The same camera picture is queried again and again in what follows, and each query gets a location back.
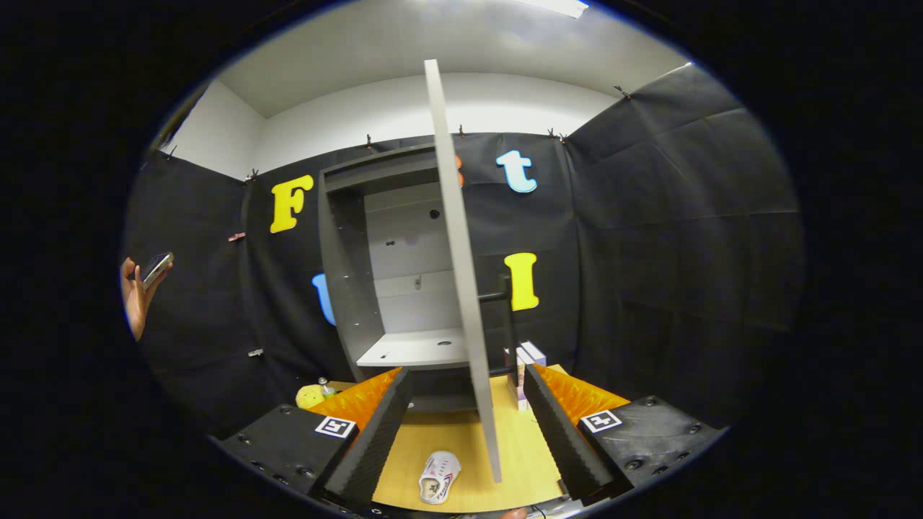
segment white ceiling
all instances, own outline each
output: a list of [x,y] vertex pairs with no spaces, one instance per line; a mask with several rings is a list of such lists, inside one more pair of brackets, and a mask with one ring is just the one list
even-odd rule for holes
[[218,77],[264,117],[351,87],[440,72],[551,79],[618,96],[689,61],[592,6],[573,19],[511,0],[361,0],[286,31]]

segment black fabric curtain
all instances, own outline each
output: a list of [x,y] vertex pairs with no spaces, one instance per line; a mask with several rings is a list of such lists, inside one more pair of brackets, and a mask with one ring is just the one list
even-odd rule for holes
[[244,188],[195,164],[152,155],[127,204],[123,252],[146,264],[172,251],[138,346],[155,378],[207,432],[232,434],[281,398],[246,325],[239,267]]
[[[311,283],[323,272],[318,191],[304,192],[294,228],[273,234],[273,187],[431,141],[331,151],[246,185],[162,153],[142,169],[125,255],[172,250],[176,266],[141,346],[209,430],[230,434],[293,404],[320,376],[353,379]],[[582,379],[630,399],[657,394],[713,427],[745,411],[785,348],[803,247],[779,155],[720,84],[685,66],[566,143],[510,133],[454,142],[479,292],[497,290],[506,256],[537,256],[539,305],[513,314],[521,341]],[[534,191],[507,185],[496,159],[511,150],[532,160]],[[503,363],[501,305],[482,305],[491,367]]]
[[733,423],[785,348],[802,285],[780,155],[695,66],[615,103],[568,145],[581,259],[574,374]]

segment white sneaker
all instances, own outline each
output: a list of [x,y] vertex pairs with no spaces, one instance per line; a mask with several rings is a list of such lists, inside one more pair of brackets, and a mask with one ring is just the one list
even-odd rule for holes
[[449,497],[449,487],[462,471],[458,457],[448,451],[436,451],[426,460],[420,476],[420,501],[442,504]]

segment binder clip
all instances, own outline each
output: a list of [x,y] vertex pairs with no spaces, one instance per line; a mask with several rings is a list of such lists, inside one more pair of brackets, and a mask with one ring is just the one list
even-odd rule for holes
[[625,99],[631,99],[631,96],[629,95],[629,93],[626,92],[626,91],[624,91],[624,90],[622,90],[621,87],[619,87],[618,85],[612,85],[612,86],[615,87],[617,91],[622,92],[622,95],[625,96]]

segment wooden table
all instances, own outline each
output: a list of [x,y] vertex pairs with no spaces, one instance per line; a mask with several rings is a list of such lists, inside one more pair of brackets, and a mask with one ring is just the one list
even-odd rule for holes
[[[564,372],[561,366],[552,369]],[[490,473],[484,433],[474,411],[407,414],[398,430],[373,500],[402,508],[477,513],[528,506],[562,495],[561,478],[532,410],[520,411],[507,376],[490,380],[503,482]],[[461,462],[459,478],[440,505],[420,501],[417,483],[426,458],[449,451]]]

